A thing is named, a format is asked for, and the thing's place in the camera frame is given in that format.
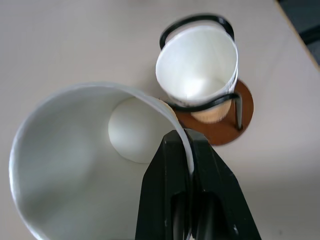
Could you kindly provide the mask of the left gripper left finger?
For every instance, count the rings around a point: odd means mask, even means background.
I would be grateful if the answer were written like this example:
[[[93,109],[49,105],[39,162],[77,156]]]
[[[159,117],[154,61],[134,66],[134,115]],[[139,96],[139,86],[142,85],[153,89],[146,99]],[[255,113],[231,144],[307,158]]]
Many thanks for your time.
[[[188,240],[190,179],[176,130],[163,136],[144,173],[135,230],[137,240]]]

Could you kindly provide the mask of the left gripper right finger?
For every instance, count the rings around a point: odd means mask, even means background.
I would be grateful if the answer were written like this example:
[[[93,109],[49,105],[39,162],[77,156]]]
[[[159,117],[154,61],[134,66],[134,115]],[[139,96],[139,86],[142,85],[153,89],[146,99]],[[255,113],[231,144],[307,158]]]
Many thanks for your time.
[[[192,149],[192,236],[197,240],[261,239],[239,182],[206,137],[186,129]]]

